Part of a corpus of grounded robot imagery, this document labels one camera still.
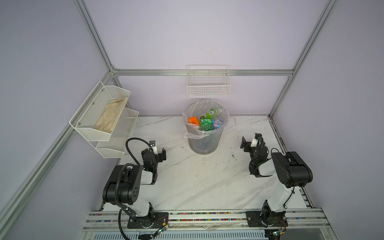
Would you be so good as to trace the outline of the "orange label bottle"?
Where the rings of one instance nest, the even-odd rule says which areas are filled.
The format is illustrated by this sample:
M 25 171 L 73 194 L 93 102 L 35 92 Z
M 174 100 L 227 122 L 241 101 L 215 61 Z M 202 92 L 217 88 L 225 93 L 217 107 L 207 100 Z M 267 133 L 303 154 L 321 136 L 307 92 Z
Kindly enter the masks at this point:
M 188 118 L 188 123 L 196 126 L 200 126 L 200 121 L 196 117 L 190 117 Z

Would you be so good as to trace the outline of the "clear bottle light-blue label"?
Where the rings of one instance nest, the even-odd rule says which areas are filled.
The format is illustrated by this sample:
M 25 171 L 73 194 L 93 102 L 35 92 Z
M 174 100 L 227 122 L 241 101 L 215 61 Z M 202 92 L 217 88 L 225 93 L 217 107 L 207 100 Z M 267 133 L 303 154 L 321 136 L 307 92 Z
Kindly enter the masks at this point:
M 214 129 L 218 129 L 223 124 L 221 119 L 211 119 L 211 121 Z

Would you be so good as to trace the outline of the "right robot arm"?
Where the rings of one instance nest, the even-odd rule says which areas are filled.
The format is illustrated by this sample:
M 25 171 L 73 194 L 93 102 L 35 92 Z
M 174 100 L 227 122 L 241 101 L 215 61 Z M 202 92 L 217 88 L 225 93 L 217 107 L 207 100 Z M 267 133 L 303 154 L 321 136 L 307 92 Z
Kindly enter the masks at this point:
M 260 167 L 269 161 L 273 162 L 275 173 L 280 181 L 271 197 L 265 200 L 261 211 L 254 214 L 248 212 L 250 221 L 258 226 L 269 227 L 284 221 L 288 203 L 296 193 L 296 189 L 312 182 L 313 173 L 297 152 L 269 151 L 262 134 L 256 133 L 248 142 L 242 138 L 240 148 L 250 154 L 249 172 L 256 178 L 267 178 L 262 175 Z

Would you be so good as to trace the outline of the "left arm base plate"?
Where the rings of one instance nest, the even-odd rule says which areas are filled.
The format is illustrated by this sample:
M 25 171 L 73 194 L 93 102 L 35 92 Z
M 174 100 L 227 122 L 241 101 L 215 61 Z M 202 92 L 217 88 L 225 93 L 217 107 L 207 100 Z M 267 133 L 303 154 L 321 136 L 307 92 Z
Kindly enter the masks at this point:
M 160 229 L 169 220 L 169 213 L 154 212 L 145 217 L 129 218 L 128 229 Z

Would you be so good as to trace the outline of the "crushed green bottle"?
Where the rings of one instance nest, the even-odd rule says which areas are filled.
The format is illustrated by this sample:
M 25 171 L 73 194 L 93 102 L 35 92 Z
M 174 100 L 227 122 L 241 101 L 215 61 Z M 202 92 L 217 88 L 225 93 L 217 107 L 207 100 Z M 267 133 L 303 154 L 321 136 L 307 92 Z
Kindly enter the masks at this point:
M 215 130 L 215 127 L 210 119 L 200 119 L 200 130 L 208 132 Z

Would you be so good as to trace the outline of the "clear bottle green label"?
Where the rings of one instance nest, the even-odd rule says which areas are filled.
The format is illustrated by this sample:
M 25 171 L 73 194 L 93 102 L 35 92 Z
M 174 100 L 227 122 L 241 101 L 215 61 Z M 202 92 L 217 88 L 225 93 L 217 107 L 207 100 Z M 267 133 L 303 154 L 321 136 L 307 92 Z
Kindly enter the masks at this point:
M 222 115 L 223 111 L 224 110 L 221 109 L 221 108 L 210 109 L 206 113 L 203 113 L 200 116 L 200 119 L 202 120 L 202 119 L 215 119 L 215 118 L 218 118 L 219 116 Z

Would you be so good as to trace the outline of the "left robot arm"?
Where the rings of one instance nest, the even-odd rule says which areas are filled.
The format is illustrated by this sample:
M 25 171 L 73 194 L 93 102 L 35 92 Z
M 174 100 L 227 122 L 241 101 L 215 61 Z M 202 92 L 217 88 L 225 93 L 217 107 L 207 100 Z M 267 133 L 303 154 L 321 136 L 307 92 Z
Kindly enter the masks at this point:
M 113 169 L 102 193 L 104 203 L 121 208 L 135 219 L 153 219 L 151 203 L 140 199 L 140 187 L 154 185 L 158 178 L 158 165 L 167 159 L 166 150 L 158 151 L 155 141 L 145 142 L 148 148 L 141 152 L 143 164 L 117 165 Z

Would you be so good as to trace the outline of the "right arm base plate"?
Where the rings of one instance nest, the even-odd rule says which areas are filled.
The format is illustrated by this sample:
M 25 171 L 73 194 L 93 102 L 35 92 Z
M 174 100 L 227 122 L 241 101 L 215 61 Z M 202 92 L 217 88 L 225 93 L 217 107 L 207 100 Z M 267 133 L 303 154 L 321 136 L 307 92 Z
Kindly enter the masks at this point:
M 274 212 L 265 200 L 260 211 L 247 211 L 246 219 L 249 227 L 286 227 L 288 222 L 286 211 Z

